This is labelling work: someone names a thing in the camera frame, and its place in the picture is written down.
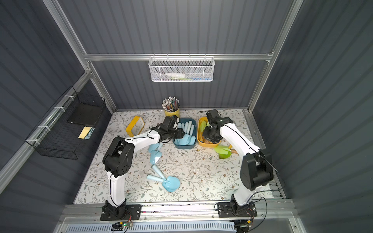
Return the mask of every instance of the yellow pencil cup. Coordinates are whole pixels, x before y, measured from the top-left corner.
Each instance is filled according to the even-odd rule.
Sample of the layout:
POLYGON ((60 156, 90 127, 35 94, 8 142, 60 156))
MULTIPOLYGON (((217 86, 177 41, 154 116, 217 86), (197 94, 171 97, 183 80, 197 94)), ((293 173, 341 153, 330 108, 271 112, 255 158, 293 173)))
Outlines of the yellow pencil cup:
POLYGON ((178 118, 180 118, 180 107, 176 111, 171 112, 171 113, 168 112, 168 111, 166 111, 166 110, 164 110, 164 114, 166 116, 174 116, 174 115, 176 115, 178 118))

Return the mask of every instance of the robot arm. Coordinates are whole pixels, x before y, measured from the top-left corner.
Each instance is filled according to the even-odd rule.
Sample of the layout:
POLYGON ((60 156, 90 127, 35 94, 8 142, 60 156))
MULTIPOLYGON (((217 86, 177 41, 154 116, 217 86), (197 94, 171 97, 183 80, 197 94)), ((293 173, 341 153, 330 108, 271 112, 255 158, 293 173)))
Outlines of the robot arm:
POLYGON ((218 143, 225 138, 242 159, 240 178, 242 185, 233 194, 231 206, 238 211, 245 206, 253 194, 261 191, 270 180, 273 180, 271 155, 250 142, 233 124, 229 117, 222 118, 216 109, 206 113, 210 126, 206 127, 203 137, 218 143))
POLYGON ((167 116, 162 124, 151 128, 146 133, 132 138, 118 136, 113 139, 102 159, 109 178, 109 195, 103 213, 111 213, 112 220, 122 219, 125 215, 125 178, 131 168, 134 153, 151 144, 167 139, 182 138, 184 131, 177 129, 178 120, 176 116, 167 116))

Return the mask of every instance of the table surface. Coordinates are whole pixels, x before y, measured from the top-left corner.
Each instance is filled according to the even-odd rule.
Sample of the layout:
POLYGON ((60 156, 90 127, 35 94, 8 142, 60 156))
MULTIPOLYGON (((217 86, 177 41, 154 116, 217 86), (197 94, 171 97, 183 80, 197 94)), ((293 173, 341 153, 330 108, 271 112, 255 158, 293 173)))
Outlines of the table surface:
MULTIPOLYGON (((181 110, 180 117, 199 118, 206 116, 198 110, 181 110)), ((219 110, 222 117, 230 117, 237 128, 252 142, 242 109, 219 110)), ((86 177, 76 195, 75 204, 104 203, 109 183, 102 158, 113 138, 128 137, 126 128, 134 116, 141 116, 145 122, 143 131, 164 120, 163 111, 118 111, 109 122, 97 152, 88 169, 86 177)), ((229 145, 223 139, 221 145, 229 145)), ((160 182, 146 179, 148 174, 156 175, 151 168, 148 147, 134 154, 132 166, 127 173, 125 191, 127 203, 131 202, 168 202, 168 201, 206 201, 229 200, 239 187, 241 160, 232 154, 227 159, 219 159, 213 148, 196 145, 193 149, 177 149, 171 142, 160 150, 162 157, 157 166, 166 176, 175 176, 180 180, 180 188, 167 192, 160 182)), ((271 191, 261 192, 254 199, 273 198, 271 191)))

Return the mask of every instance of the blue plastic bin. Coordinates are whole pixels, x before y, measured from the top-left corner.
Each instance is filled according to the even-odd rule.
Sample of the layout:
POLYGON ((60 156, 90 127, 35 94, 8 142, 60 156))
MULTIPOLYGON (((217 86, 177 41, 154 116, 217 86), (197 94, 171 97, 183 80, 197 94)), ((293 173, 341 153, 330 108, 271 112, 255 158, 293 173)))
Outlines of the blue plastic bin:
POLYGON ((180 118, 179 122, 185 124, 185 123, 189 122, 190 120, 192 121, 192 124, 194 125, 194 131, 193 131, 192 136, 195 136, 195 142, 194 142, 193 145, 180 146, 180 145, 176 145, 175 144, 175 139, 173 139, 172 142, 175 145, 175 147, 178 148, 178 149, 192 149, 197 144, 197 127, 198 127, 197 122, 192 118, 180 118))

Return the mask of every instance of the yellow plastic tray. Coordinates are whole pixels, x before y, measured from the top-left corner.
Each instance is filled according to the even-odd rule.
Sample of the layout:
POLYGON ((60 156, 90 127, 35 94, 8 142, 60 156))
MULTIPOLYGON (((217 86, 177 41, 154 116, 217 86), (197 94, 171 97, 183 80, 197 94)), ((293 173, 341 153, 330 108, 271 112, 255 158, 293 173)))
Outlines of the yellow plastic tray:
MULTIPOLYGON (((198 121, 198 127, 197 127, 197 136, 199 136, 200 135, 200 133, 202 133, 202 132, 200 132, 200 124, 201 124, 201 122, 202 121, 206 121, 207 122, 207 117, 201 117, 200 119, 199 119, 199 121, 198 121)), ((219 143, 221 142, 221 141, 219 141, 219 143, 203 143, 203 142, 201 142, 200 140, 199 140, 199 137, 197 137, 197 140, 198 140, 198 144, 200 145, 200 146, 202 146, 202 147, 209 147, 209 148, 214 148, 214 147, 217 147, 218 145, 219 145, 219 143)))
POLYGON ((139 135, 142 129, 144 128, 144 125, 144 120, 139 116, 135 116, 127 126, 126 132, 130 137, 139 135))

